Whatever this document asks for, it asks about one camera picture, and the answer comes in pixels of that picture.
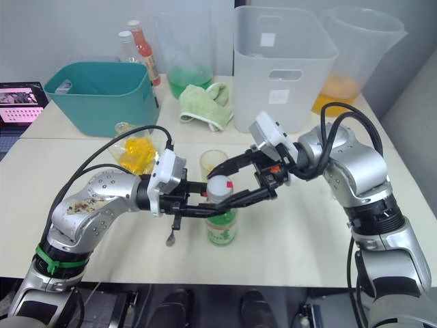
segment white table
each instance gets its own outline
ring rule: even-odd
[[[216,81],[231,84],[231,77],[217,77]],[[187,158],[190,180],[200,178],[198,158],[203,151],[218,148],[233,156],[253,143],[252,137],[238,132],[232,122],[224,133],[211,133],[203,122],[180,123],[178,102],[169,93],[165,77],[156,93],[161,104],[158,124],[170,130],[175,151]],[[432,273],[437,273],[432,233],[437,221],[369,105],[359,97],[356,106],[380,131],[397,201],[412,222]],[[311,114],[301,133],[318,120],[318,115]],[[357,123],[348,125],[361,141],[369,143]],[[290,137],[297,140],[299,134]],[[0,276],[25,275],[53,197],[107,140],[82,134],[51,102],[0,162]],[[96,163],[108,162],[113,163],[108,152],[96,159]],[[237,191],[256,187],[252,174],[248,168],[234,176]],[[80,190],[90,176],[77,181],[71,192]],[[278,194],[275,201],[239,210],[238,236],[225,248],[207,240],[202,219],[183,219],[176,244],[169,248],[165,240],[172,217],[126,213],[91,256],[85,280],[344,287],[350,231],[346,214],[331,197],[327,184],[322,178],[298,181],[292,187],[281,187]]]

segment green towel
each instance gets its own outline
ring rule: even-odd
[[[180,120],[190,122],[194,118],[207,122],[211,131],[225,130],[234,113],[226,107],[229,88],[224,83],[214,83],[207,90],[189,85],[180,94]]]

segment white plastic bin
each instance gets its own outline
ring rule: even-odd
[[[299,131],[338,56],[317,18],[299,9],[235,9],[234,117],[248,132],[267,111],[287,132]]]

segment red bottle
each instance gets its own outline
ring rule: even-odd
[[[137,45],[138,52],[143,57],[144,64],[147,66],[147,70],[149,71],[149,79],[152,81],[153,86],[156,87],[159,85],[159,83],[161,83],[161,78],[159,77],[158,69],[156,68],[152,48],[145,40],[143,30],[138,20],[130,20],[128,25],[132,35],[134,36],[134,41]]]

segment jar with white cap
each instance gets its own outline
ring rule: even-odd
[[[232,195],[234,186],[227,176],[213,176],[208,181],[206,192],[208,201],[218,204]],[[226,246],[234,240],[237,232],[237,210],[233,208],[225,214],[208,217],[206,225],[211,243]]]

